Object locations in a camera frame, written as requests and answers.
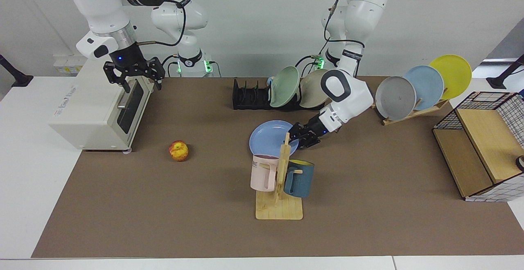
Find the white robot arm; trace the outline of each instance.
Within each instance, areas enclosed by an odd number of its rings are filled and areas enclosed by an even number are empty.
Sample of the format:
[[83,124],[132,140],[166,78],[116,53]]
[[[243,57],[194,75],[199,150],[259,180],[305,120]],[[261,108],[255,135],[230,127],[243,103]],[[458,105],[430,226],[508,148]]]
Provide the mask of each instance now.
[[[377,26],[386,4],[387,0],[348,0],[346,7],[339,9],[334,6],[331,9],[328,20],[333,15],[336,16],[335,24],[331,27],[328,24],[326,27],[332,34],[330,42],[344,44],[337,69],[327,71],[321,80],[322,90],[332,102],[306,125],[296,123],[291,128],[291,139],[299,140],[299,147],[311,147],[319,143],[322,135],[338,130],[373,104],[369,87],[355,76],[364,44]],[[345,14],[346,30],[344,35],[340,33],[342,19],[340,15],[343,14]]]
[[[185,71],[196,72],[196,76],[204,76],[208,72],[207,63],[203,59],[204,53],[193,33],[188,31],[205,27],[208,18],[202,8],[192,0],[127,0],[131,5],[155,7],[151,13],[153,23],[178,40],[175,44],[156,41],[137,43],[135,27],[131,25],[123,10],[122,0],[73,1],[87,19],[90,29],[77,43],[77,49],[90,59],[109,54],[112,63],[106,63],[104,66],[107,78],[111,83],[122,85],[126,91],[129,90],[126,76],[151,78],[159,89],[165,76],[159,59],[155,57],[146,61],[139,45],[178,45],[176,55],[182,61]],[[116,76],[114,69],[121,73],[120,76]]]

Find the mug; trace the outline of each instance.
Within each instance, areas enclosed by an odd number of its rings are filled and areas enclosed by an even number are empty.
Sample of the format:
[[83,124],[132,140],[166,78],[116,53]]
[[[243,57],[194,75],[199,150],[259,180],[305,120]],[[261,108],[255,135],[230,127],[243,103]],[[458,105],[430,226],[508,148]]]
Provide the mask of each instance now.
[[274,191],[277,178],[278,158],[270,155],[254,155],[251,167],[251,188],[258,191]]
[[294,197],[309,196],[315,165],[303,160],[289,160],[284,192]]

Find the brown mat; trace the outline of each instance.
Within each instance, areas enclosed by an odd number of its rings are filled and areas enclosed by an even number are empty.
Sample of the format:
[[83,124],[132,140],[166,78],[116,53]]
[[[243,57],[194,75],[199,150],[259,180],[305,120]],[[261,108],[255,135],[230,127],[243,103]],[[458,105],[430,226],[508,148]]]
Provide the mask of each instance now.
[[[376,89],[382,78],[365,80]],[[315,112],[233,111],[232,85],[165,81],[133,153],[82,153],[32,257],[524,254],[506,203],[460,198],[431,132],[449,106],[387,127],[368,110],[297,151],[292,158],[316,164],[304,219],[256,220],[251,132]],[[187,162],[170,158],[174,140],[190,144]]]

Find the blue plate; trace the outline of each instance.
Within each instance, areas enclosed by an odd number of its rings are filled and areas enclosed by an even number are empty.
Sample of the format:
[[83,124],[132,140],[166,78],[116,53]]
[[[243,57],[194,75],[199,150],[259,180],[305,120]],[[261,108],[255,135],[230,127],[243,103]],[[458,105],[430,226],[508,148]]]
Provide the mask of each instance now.
[[415,88],[417,101],[422,100],[418,106],[415,106],[415,110],[422,111],[430,108],[437,104],[442,97],[444,80],[433,67],[428,65],[413,67],[404,75],[404,78]]
[[[271,155],[280,158],[280,146],[284,144],[286,133],[293,125],[286,121],[267,121],[258,126],[249,138],[249,149],[255,154]],[[291,154],[298,148],[298,140],[290,143]]]

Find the green led light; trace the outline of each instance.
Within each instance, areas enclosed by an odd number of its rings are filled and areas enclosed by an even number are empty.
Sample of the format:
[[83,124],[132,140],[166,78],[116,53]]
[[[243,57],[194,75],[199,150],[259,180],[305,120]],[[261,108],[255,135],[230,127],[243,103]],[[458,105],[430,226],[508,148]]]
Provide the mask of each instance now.
[[204,61],[204,65],[206,66],[206,73],[213,71],[213,67],[211,67],[208,61]]
[[[213,67],[210,65],[208,61],[204,61],[204,66],[206,67],[206,73],[210,73],[213,71]],[[182,67],[180,67],[180,64],[178,64],[178,69],[176,71],[178,71],[179,74],[182,73]]]
[[324,59],[322,57],[319,57],[318,62],[316,63],[316,69],[321,70],[324,68]]

